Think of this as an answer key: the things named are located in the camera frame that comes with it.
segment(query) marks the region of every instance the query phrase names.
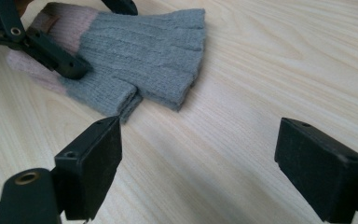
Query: light wood grain surface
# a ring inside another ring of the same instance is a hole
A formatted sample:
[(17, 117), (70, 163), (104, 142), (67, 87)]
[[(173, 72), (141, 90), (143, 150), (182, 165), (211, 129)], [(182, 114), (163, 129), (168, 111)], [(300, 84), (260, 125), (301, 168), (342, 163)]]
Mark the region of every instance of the light wood grain surface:
[[(31, 4), (25, 25), (46, 2)], [(204, 7), (205, 57), (179, 113), (144, 100), (122, 126), (124, 158), (93, 223), (322, 223), (273, 157), (281, 117), (358, 151), (358, 0), (135, 3), (143, 15)], [(20, 171), (53, 168), (103, 118), (11, 70), (7, 52), (0, 47), (0, 194)]]

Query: gray knit glove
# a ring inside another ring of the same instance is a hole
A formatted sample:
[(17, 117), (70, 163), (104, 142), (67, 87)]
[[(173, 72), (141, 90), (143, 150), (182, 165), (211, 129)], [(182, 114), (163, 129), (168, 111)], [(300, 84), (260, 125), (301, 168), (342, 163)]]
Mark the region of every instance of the gray knit glove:
[[(179, 110), (203, 55), (203, 9), (125, 16), (49, 3), (33, 27), (46, 30), (47, 25), (48, 35), (92, 66), (79, 80), (57, 76), (69, 95), (89, 105), (106, 101), (120, 81), (136, 87), (145, 98)], [(46, 74), (30, 71), (37, 63), (24, 61), (18, 52), (11, 52), (8, 61), (42, 82), (46, 79)]]

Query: black plastic bracket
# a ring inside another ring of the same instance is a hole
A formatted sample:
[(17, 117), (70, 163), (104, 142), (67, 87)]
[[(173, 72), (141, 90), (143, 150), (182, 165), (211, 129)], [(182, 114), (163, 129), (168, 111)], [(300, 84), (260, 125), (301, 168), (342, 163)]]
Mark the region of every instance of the black plastic bracket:
[(117, 14), (138, 15), (138, 9), (131, 0), (103, 0), (103, 2), (110, 10)]
[(358, 153), (304, 123), (283, 118), (275, 161), (323, 221), (358, 211)]
[(47, 69), (56, 70), (63, 77), (79, 79), (88, 72), (85, 64), (41, 31), (26, 33), (12, 0), (0, 0), (0, 45), (23, 50)]
[(122, 158), (119, 118), (101, 119), (55, 157), (56, 167), (26, 170), (4, 185), (0, 224), (94, 219)]

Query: screw hole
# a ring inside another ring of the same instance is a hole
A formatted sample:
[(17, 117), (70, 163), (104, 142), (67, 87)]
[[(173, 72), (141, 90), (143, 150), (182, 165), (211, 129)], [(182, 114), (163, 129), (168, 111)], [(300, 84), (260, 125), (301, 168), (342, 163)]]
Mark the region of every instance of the screw hole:
[(37, 178), (39, 178), (38, 172), (29, 172), (17, 177), (14, 182), (17, 185), (27, 185), (29, 183), (36, 181)]
[(13, 27), (10, 29), (10, 32), (13, 34), (13, 35), (21, 35), (21, 30), (17, 27)]
[(73, 151), (70, 151), (70, 152), (65, 153), (65, 156), (69, 157), (69, 158), (74, 158), (74, 157), (76, 157), (76, 153)]

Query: pink knit cuff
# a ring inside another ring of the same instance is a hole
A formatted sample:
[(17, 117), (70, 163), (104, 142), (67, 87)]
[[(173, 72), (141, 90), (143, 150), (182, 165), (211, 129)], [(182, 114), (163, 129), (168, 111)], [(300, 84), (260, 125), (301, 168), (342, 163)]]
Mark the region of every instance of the pink knit cuff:
[[(80, 46), (80, 37), (86, 32), (98, 10), (59, 3), (48, 3), (31, 24), (32, 28), (47, 33), (59, 46), (75, 55)], [(45, 88), (66, 93), (57, 72), (49, 71), (22, 51), (11, 50), (7, 63), (16, 70), (30, 74), (31, 78)]]
[(48, 30), (48, 35), (54, 41), (74, 54), (79, 49), (80, 37), (90, 28), (97, 15), (98, 10), (91, 7), (48, 3), (36, 16), (31, 27)]

